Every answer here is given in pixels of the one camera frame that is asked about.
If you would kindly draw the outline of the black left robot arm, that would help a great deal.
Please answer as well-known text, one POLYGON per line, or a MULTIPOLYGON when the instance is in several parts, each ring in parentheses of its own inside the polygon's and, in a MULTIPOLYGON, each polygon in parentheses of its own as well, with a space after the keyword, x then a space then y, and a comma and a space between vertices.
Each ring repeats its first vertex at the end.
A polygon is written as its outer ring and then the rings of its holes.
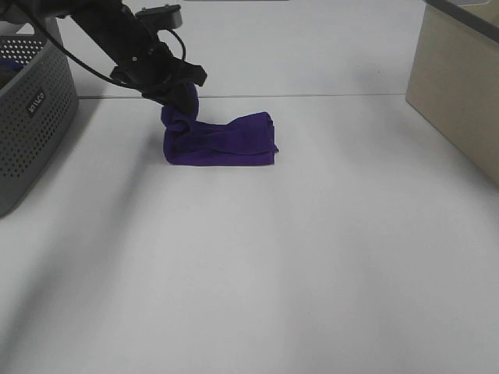
POLYGON ((175 57, 159 39, 182 25, 180 5, 144 8, 134 13, 122 1, 3 1, 1 19, 13 24, 31 24, 63 54, 100 79, 141 93, 162 105, 171 105, 190 115, 197 103, 193 88, 203 86, 207 74, 184 56, 175 57), (67 51, 45 25, 48 18, 70 17, 115 63, 110 76, 67 51))

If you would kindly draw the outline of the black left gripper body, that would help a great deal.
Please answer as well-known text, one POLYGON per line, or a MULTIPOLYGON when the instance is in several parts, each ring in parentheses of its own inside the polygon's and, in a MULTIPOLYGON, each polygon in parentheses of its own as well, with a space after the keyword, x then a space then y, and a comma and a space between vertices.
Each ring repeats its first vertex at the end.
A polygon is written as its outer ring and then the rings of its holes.
POLYGON ((142 54, 123 58, 110 77, 138 90, 147 99, 172 100, 185 85, 203 86, 207 79, 201 65, 186 61, 186 48, 183 44, 181 47, 182 54, 176 57, 166 43, 155 43, 142 54))

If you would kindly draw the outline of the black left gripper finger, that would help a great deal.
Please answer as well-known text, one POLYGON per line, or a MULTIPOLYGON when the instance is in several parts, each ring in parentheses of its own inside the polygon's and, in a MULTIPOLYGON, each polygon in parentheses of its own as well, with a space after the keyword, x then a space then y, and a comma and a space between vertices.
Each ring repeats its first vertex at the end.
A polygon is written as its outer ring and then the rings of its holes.
POLYGON ((161 92, 156 101, 176 108, 185 115, 197 115, 197 91, 193 83, 173 86, 170 90, 161 92))

